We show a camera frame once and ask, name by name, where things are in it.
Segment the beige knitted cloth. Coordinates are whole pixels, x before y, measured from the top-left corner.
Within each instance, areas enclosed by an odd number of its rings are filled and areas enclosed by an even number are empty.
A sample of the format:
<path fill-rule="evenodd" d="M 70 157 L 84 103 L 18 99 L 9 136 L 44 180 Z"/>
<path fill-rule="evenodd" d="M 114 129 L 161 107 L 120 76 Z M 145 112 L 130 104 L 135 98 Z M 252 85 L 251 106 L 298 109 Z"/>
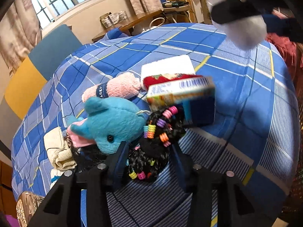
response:
<path fill-rule="evenodd" d="M 77 165 L 72 156 L 70 140 L 68 136 L 63 136 L 60 127 L 50 130 L 43 139 L 48 159 L 54 169 L 66 171 Z"/>

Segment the wooden desk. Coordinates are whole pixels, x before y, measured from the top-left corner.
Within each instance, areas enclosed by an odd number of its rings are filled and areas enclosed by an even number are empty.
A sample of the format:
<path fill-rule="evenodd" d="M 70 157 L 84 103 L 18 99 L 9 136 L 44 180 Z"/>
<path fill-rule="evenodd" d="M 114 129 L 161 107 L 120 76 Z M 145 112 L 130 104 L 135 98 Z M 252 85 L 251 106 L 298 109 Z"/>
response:
<path fill-rule="evenodd" d="M 176 0 L 160 0 L 162 2 L 171 3 Z M 100 39 L 105 38 L 105 34 L 110 30 L 118 28 L 123 33 L 130 35 L 135 35 L 135 31 L 138 28 L 147 28 L 151 29 L 156 26 L 169 23 L 180 23 L 180 22 L 196 22 L 196 14 L 193 10 L 192 0 L 179 0 L 185 2 L 185 5 L 180 7 L 164 7 L 161 10 L 142 13 L 139 15 L 133 15 L 127 19 L 122 20 L 121 22 L 105 29 L 103 32 L 96 35 L 92 41 L 95 43 Z"/>

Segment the white folded cloth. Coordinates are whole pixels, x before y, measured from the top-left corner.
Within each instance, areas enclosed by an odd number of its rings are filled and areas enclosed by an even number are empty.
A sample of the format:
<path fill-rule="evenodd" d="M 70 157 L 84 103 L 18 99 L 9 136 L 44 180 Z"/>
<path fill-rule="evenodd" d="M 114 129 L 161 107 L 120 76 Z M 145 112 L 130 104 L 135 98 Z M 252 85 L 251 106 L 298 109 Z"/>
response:
<path fill-rule="evenodd" d="M 195 74 L 195 70 L 188 55 L 179 55 L 144 64 L 140 79 L 163 74 Z"/>

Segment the blue tissue pack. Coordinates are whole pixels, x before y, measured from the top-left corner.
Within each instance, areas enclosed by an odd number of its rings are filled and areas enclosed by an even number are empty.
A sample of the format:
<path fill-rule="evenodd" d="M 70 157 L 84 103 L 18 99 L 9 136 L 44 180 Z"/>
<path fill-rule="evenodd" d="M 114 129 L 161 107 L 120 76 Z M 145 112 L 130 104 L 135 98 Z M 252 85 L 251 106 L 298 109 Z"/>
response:
<path fill-rule="evenodd" d="M 150 85 L 146 99 L 153 111 L 170 106 L 183 108 L 188 126 L 208 126 L 215 120 L 215 84 L 209 76 Z"/>

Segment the pink fluffy blanket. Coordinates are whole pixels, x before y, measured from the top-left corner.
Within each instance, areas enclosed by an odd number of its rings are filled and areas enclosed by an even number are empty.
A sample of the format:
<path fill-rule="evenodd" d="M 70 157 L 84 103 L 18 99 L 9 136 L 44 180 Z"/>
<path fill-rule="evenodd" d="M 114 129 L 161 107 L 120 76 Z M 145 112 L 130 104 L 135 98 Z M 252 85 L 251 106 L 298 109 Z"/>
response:
<path fill-rule="evenodd" d="M 268 33 L 266 40 L 272 43 L 285 61 L 295 89 L 302 90 L 302 27 L 292 14 L 273 10 L 273 15 L 286 22 L 282 32 Z"/>

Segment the grey yellow blue headboard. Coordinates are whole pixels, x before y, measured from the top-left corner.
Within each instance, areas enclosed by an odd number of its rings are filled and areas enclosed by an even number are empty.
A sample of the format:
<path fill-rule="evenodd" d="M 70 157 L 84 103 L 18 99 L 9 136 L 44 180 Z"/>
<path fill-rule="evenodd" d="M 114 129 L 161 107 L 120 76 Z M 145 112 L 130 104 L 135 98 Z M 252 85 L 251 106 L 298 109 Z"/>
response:
<path fill-rule="evenodd" d="M 11 78 L 4 99 L 14 114 L 23 119 L 42 87 L 61 62 L 81 47 L 65 24 L 49 32 L 28 54 Z"/>

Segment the pink towel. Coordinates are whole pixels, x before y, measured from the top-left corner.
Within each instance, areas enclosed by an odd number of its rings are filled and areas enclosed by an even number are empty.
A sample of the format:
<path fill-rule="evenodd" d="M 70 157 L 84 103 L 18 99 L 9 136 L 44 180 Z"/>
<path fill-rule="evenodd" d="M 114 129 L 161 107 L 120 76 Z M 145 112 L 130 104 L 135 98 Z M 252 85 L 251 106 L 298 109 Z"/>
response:
<path fill-rule="evenodd" d="M 91 97 L 109 98 L 120 97 L 125 99 L 133 98 L 141 90 L 140 79 L 133 73 L 126 72 L 108 82 L 97 84 L 86 89 L 82 94 L 82 101 L 85 102 Z"/>

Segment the window with curtains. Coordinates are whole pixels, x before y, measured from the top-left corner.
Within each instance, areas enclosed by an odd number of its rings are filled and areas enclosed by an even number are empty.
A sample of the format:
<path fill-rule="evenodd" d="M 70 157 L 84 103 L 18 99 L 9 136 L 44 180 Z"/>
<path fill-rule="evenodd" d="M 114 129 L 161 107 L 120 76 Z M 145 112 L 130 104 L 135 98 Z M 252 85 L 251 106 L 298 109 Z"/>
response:
<path fill-rule="evenodd" d="M 1 18 L 2 72 L 13 76 L 33 48 L 54 28 L 72 27 L 83 43 L 101 31 L 100 16 L 162 9 L 160 0 L 14 0 Z"/>

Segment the woven tissue box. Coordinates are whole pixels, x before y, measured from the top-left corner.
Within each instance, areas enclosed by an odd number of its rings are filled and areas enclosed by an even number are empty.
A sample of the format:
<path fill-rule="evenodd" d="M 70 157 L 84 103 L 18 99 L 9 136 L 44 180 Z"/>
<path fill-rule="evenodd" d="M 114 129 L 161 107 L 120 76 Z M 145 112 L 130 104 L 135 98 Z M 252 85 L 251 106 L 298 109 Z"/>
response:
<path fill-rule="evenodd" d="M 24 191 L 20 194 L 16 202 L 16 215 L 21 227 L 28 225 L 43 200 L 44 196 L 29 191 Z"/>

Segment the blue plaid bed cover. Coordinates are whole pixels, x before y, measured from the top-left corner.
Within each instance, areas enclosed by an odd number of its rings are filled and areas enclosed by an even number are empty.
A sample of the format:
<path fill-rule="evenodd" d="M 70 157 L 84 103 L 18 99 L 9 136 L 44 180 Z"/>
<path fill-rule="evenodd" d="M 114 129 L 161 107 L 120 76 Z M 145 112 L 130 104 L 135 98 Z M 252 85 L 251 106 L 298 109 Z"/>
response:
<path fill-rule="evenodd" d="M 259 226 L 271 226 L 295 176 L 300 125 L 298 102 L 277 49 L 262 42 L 238 49 L 214 26 L 178 23 L 137 36 L 101 40 L 68 54 L 35 98 L 12 141 L 12 191 L 44 196 L 51 164 L 43 137 L 65 128 L 68 117 L 85 117 L 81 96 L 121 72 L 139 75 L 144 64 L 188 55 L 200 75 L 216 86 L 211 126 L 192 128 L 182 151 L 214 172 L 233 171 L 262 209 Z"/>

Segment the black beaded hair toy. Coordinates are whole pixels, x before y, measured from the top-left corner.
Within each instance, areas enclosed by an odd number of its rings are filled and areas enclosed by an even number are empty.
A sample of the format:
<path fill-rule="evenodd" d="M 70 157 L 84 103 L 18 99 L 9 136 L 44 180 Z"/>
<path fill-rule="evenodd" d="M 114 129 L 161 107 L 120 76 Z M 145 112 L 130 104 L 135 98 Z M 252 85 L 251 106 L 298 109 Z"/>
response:
<path fill-rule="evenodd" d="M 132 180 L 154 182 L 169 162 L 169 146 L 178 144 L 185 135 L 185 114 L 181 105 L 170 106 L 152 112 L 143 127 L 143 134 L 129 144 L 125 169 Z M 113 153 L 102 152 L 94 142 L 76 147 L 72 142 L 72 156 L 79 170 L 86 171 Z"/>

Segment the teal plush dolphin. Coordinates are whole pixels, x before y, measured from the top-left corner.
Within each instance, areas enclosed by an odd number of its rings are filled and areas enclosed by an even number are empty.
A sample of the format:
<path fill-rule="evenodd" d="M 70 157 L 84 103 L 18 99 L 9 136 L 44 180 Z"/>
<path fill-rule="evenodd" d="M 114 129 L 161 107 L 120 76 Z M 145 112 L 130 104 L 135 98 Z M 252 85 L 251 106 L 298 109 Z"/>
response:
<path fill-rule="evenodd" d="M 91 97 L 84 103 L 86 119 L 70 125 L 74 134 L 94 140 L 105 155 L 117 151 L 122 141 L 132 142 L 143 133 L 144 114 L 131 101 L 120 97 Z"/>

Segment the white fluffy plush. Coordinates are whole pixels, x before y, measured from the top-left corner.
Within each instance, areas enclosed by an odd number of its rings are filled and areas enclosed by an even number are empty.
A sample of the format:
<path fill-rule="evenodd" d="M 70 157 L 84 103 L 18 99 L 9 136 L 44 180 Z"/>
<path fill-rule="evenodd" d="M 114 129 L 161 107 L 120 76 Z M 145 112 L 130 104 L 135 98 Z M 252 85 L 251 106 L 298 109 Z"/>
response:
<path fill-rule="evenodd" d="M 209 12 L 214 5 L 224 0 L 207 0 Z M 239 19 L 227 24 L 217 24 L 212 20 L 213 25 L 223 31 L 226 36 L 240 49 L 249 50 L 261 43 L 266 35 L 266 24 L 261 15 Z"/>

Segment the purple gift bag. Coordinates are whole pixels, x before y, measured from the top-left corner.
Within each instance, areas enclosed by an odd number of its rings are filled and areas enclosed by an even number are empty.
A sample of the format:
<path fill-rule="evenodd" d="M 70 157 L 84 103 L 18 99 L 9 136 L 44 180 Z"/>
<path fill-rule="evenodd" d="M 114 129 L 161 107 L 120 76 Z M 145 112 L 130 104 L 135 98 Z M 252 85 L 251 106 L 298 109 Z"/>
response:
<path fill-rule="evenodd" d="M 5 217 L 11 227 L 20 227 L 19 222 L 16 218 L 11 215 L 5 215 Z"/>

